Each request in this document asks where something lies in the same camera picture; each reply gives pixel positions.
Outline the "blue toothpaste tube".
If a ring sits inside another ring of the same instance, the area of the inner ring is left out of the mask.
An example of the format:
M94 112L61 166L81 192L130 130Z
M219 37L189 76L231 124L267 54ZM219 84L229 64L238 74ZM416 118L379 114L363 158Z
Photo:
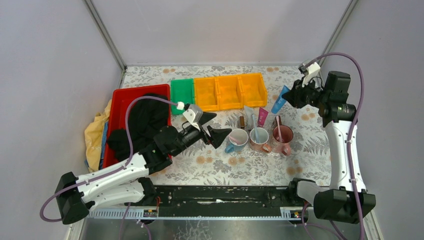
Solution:
M283 95L285 93L288 93L289 91L290 89L286 85L282 87L277 99L275 100L273 107L271 108L272 114L276 115L281 110L281 108L285 105L287 100L283 98Z

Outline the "blue ceramic mug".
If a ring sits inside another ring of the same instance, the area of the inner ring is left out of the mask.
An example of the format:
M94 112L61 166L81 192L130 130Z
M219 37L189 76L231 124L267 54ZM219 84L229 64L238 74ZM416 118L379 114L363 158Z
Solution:
M248 142L249 135L244 129L233 129L228 135L228 144L224 149L224 152L227 154L233 152L239 153L245 148Z

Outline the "pink toothbrush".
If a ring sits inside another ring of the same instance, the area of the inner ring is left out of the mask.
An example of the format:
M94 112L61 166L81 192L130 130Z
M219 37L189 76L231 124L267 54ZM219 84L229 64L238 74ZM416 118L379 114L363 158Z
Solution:
M228 135L228 138L232 141L232 142L234 142L235 144L237 144L237 145L239 145L240 144L240 142L235 138L235 137L233 137L233 136L231 136L231 134L229 134Z
M282 133L282 130L281 130L281 126L282 126L281 117L279 115L277 115L275 117L275 121L277 123L278 141L282 143L283 142L283 133Z

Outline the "pink toothpaste tube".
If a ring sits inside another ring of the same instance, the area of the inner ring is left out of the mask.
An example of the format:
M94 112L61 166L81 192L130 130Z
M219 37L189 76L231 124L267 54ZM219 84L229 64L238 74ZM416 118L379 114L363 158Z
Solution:
M257 120L257 126L262 128L265 125L267 116L268 116L269 112L263 108L260 107L259 111L258 111L258 120Z

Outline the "white toothpaste tube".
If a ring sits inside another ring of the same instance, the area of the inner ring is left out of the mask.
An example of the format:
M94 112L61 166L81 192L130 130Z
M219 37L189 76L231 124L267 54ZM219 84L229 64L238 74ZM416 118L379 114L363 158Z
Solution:
M251 130L254 127L255 123L255 113L254 109L252 107L248 107L246 105L243 106L245 111L245 118L247 121L247 127L249 130Z

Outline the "floral orange-handled mug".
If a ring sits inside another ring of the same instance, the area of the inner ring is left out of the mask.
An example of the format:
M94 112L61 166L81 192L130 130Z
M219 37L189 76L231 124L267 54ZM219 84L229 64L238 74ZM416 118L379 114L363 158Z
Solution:
M254 128L249 133L249 144L254 151L271 153L272 147L268 144L269 139L269 133L262 127Z

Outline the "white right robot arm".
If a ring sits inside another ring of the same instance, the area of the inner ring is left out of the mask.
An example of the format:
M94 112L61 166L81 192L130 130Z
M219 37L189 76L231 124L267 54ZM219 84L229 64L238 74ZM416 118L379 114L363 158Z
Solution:
M330 71L324 86L316 85L316 77L305 74L282 97L298 109L318 108L332 158L330 186L324 189L313 180L295 177L286 198L293 206L310 203L318 219L358 224L376 206L376 197L368 193L358 163L357 108L347 102L351 77Z

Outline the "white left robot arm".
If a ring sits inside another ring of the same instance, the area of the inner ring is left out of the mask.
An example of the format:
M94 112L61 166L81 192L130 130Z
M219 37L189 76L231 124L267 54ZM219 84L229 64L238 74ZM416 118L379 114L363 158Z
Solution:
M215 129L202 125L216 117L205 112L195 124L189 123L181 131L164 126L153 141L131 156L91 174L75 176L68 172L61 176L56 187L56 202L64 225L87 217L97 208L123 203L148 206L156 201L156 189L148 177L172 164L179 155L199 140L218 148L231 133L230 128Z

